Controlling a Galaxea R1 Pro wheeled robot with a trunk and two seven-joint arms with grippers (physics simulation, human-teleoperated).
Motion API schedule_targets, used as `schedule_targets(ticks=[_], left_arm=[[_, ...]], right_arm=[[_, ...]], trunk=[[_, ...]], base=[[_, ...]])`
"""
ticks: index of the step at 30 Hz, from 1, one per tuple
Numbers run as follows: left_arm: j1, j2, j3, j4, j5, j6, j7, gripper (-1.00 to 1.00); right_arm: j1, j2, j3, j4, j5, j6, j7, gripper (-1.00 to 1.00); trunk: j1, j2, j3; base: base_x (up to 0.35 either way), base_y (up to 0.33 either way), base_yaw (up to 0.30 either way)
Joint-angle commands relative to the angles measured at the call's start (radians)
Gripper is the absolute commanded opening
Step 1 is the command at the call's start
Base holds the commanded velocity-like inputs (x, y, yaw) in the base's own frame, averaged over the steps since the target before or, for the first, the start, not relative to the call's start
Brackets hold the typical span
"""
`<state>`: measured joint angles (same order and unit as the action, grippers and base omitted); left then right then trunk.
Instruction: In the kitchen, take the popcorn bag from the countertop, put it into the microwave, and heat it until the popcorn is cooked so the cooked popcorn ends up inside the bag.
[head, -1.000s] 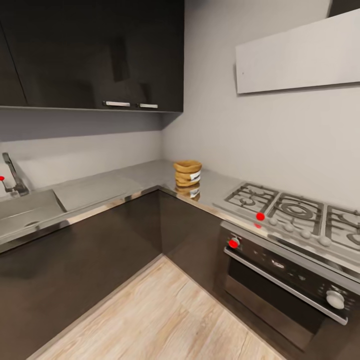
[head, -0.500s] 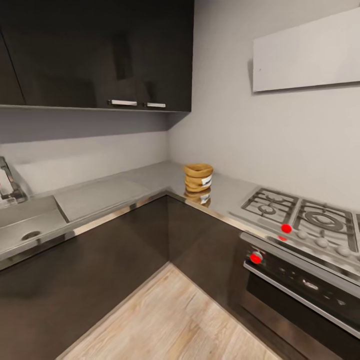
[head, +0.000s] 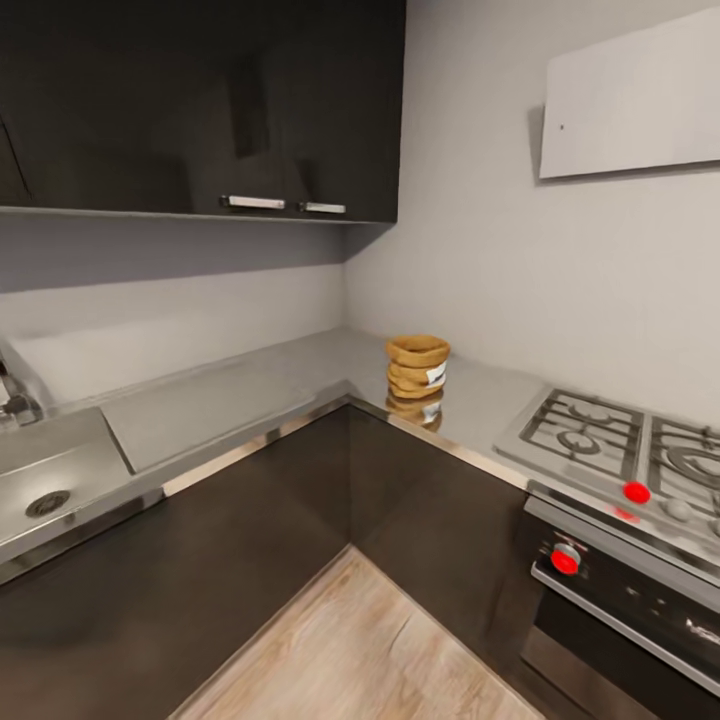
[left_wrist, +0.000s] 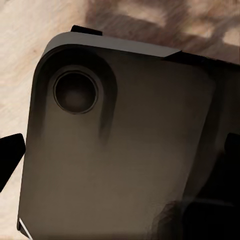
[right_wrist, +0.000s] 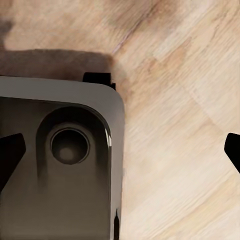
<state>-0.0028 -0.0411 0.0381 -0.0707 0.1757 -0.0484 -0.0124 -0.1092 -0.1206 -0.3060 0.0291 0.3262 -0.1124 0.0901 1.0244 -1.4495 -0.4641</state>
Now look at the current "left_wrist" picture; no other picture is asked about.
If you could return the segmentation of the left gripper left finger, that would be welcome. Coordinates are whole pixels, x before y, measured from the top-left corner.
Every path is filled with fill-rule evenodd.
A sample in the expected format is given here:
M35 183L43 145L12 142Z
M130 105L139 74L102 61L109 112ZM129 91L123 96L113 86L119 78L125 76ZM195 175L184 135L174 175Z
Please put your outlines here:
M21 133L0 138L0 193L25 152L26 144Z

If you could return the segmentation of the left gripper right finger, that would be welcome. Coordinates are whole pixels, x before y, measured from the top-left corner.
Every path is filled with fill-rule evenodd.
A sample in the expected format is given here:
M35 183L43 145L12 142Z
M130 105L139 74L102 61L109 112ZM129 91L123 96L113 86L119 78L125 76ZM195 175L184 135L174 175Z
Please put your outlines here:
M224 151L240 173L240 135L235 133L228 133Z

